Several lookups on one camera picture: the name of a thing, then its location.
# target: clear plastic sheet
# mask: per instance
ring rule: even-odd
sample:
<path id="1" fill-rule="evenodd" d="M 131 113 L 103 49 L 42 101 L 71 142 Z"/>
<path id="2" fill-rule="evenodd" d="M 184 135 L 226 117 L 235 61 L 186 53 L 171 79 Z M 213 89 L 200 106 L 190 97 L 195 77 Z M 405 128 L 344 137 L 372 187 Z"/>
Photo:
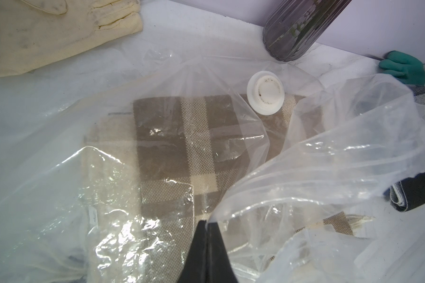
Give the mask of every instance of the clear plastic sheet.
<path id="1" fill-rule="evenodd" d="M 272 120 L 244 95 L 261 70 L 289 86 Z M 0 161 L 0 282 L 174 282 L 196 222 L 320 90 L 287 64 L 204 57 L 61 111 Z"/>
<path id="2" fill-rule="evenodd" d="M 279 282 L 304 268 L 292 253 L 300 252 L 299 239 L 306 239 L 303 247 L 310 254 L 323 251 L 308 234 L 296 232 L 322 220 L 326 224 L 343 209 L 423 171 L 425 106 L 416 105 L 411 91 L 390 76 L 348 80 L 297 103 L 284 150 L 233 185 L 210 221 L 219 222 L 242 282 Z M 332 247 L 326 254 L 334 268 L 319 264 L 321 257 L 308 259 L 309 274 L 321 275 L 311 282 L 360 278 L 349 264 L 358 253 L 341 252 L 347 249 L 335 234 L 320 236 Z"/>
<path id="3" fill-rule="evenodd" d="M 244 95 L 261 70 L 284 83 L 273 116 Z M 291 65 L 238 58 L 81 99 L 0 161 L 0 282 L 175 282 L 214 209 L 242 282 L 299 279 L 295 266 L 357 280 L 368 241 L 341 211 L 425 170 L 422 117 L 390 76 L 323 91 Z"/>

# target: plaid fabric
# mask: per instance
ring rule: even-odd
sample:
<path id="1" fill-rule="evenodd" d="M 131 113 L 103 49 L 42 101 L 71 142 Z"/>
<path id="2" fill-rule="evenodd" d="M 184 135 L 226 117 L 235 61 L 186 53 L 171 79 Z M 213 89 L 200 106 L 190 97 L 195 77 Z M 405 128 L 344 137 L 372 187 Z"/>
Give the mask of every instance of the plaid fabric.
<path id="1" fill-rule="evenodd" d="M 409 88 L 414 93 L 414 97 L 416 99 L 416 102 L 425 105 L 425 103 L 417 101 L 417 99 L 420 99 L 420 97 L 417 97 L 417 96 L 425 94 L 425 87 L 409 87 Z"/>
<path id="2" fill-rule="evenodd" d="M 324 219 L 321 222 L 314 223 L 304 228 L 313 228 L 313 227 L 323 227 L 325 225 L 332 225 L 334 227 L 335 232 L 345 235 L 353 235 L 353 230 L 346 219 L 346 215 L 344 212 L 337 213 L 329 218 Z"/>
<path id="3" fill-rule="evenodd" d="M 298 99 L 287 96 L 274 115 L 258 115 L 270 140 L 267 160 L 281 152 Z M 247 173 L 246 138 L 230 96 L 139 99 L 129 112 L 99 121 L 85 138 L 85 179 L 94 184 L 85 195 L 97 209 L 99 230 L 90 245 L 90 278 L 175 282 L 197 222 L 209 218 L 225 191 Z M 119 209 L 128 213 L 111 213 Z M 340 232 L 352 235 L 346 218 L 336 219 L 334 227 L 345 225 Z M 136 246 L 123 249 L 118 243 L 126 223 L 135 227 L 127 233 Z M 117 243 L 110 244 L 114 238 Z M 119 254 L 107 252 L 115 246 Z M 134 267 L 123 261 L 130 254 Z"/>

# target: white plastic cap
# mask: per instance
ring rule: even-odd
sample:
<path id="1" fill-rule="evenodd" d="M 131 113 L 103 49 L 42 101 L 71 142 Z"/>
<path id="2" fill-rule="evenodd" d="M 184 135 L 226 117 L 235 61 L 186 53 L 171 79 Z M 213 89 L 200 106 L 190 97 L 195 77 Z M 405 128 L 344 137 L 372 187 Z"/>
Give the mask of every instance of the white plastic cap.
<path id="1" fill-rule="evenodd" d="M 282 108 L 285 90 L 280 79 L 270 71 L 259 71 L 247 84 L 247 99 L 255 112 L 272 115 Z"/>

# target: glove finger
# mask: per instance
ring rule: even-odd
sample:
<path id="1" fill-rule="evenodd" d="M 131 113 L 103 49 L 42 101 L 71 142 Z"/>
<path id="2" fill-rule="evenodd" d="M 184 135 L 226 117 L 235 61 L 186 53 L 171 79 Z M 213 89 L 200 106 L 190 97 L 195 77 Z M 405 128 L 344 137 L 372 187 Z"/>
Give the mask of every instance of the glove finger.
<path id="1" fill-rule="evenodd" d="M 382 69 L 394 70 L 394 71 L 403 71 L 404 70 L 403 64 L 396 63 L 396 62 L 389 60 L 389 59 L 384 59 L 381 62 L 379 62 L 379 67 L 382 68 Z"/>
<path id="2" fill-rule="evenodd" d="M 113 6 L 113 5 L 117 5 L 117 4 L 122 4 L 124 1 L 120 1 L 120 0 L 96 0 L 91 7 L 92 8 L 102 8 L 102 7 L 106 7 L 106 6 Z M 128 0 L 125 1 L 128 3 L 132 3 L 132 4 L 136 4 L 137 5 L 137 12 L 140 12 L 140 0 Z"/>
<path id="3" fill-rule="evenodd" d="M 121 18 L 119 20 L 116 20 L 108 25 L 102 25 L 97 27 L 97 30 L 109 30 L 109 29 L 121 29 L 127 31 L 127 34 L 136 33 L 139 31 L 142 31 L 143 29 L 143 23 L 142 19 L 140 18 L 140 15 L 136 12 L 132 12 L 125 16 L 124 18 Z"/>
<path id="4" fill-rule="evenodd" d="M 422 62 L 420 62 L 420 60 L 418 60 L 417 58 L 399 51 L 392 51 L 391 53 L 387 55 L 387 59 L 400 64 L 408 64 L 408 65 L 422 64 Z"/>
<path id="5" fill-rule="evenodd" d="M 100 8 L 94 8 L 93 11 L 98 18 L 96 24 L 100 29 L 102 26 L 110 25 L 129 15 L 134 15 L 139 10 L 140 5 L 136 4 L 136 1 L 119 0 Z"/>
<path id="6" fill-rule="evenodd" d="M 386 70 L 386 71 L 384 71 L 382 73 L 383 74 L 387 74 L 387 75 L 392 75 L 392 76 L 394 76 L 396 78 L 399 78 L 399 77 L 402 77 L 402 76 L 405 76 L 406 75 L 406 73 L 404 73 L 402 71 L 394 71 L 394 70 Z"/>

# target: glove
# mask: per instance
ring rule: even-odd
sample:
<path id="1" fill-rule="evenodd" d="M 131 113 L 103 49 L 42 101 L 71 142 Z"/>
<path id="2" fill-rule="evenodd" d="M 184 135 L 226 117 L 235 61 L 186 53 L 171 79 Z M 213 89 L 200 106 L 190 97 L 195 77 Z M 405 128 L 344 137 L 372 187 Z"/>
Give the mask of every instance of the glove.
<path id="1" fill-rule="evenodd" d="M 0 0 L 0 76 L 142 30 L 139 0 Z"/>
<path id="2" fill-rule="evenodd" d="M 384 74 L 396 77 L 406 85 L 425 87 L 425 64 L 411 55 L 392 51 L 387 59 L 379 62 L 379 67 L 384 69 Z"/>

